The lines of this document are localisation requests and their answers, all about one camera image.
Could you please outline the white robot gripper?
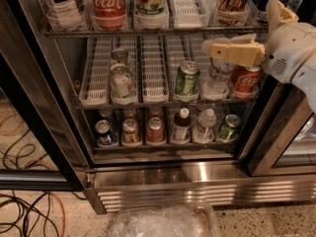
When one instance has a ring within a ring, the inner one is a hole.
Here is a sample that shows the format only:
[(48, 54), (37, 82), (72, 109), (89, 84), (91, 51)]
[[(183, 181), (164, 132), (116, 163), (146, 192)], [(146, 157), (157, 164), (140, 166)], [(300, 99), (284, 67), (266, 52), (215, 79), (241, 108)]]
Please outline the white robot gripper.
[(298, 23), (298, 16), (279, 0), (266, 6), (268, 38), (266, 48), (255, 34), (207, 39), (202, 51), (211, 58), (253, 67), (263, 62), (264, 71), (280, 83), (290, 83), (296, 71), (316, 48), (316, 28)]

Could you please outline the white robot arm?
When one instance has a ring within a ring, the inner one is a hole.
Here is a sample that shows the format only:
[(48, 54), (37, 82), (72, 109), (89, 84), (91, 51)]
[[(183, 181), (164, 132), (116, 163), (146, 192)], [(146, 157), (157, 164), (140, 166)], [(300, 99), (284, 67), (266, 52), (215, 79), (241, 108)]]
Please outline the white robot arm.
[(316, 28), (300, 23), (298, 16), (279, 0), (266, 7), (269, 30), (264, 44), (256, 35), (205, 40), (201, 48), (209, 57), (235, 65), (261, 65), (282, 84), (291, 83), (307, 97), (316, 112)]

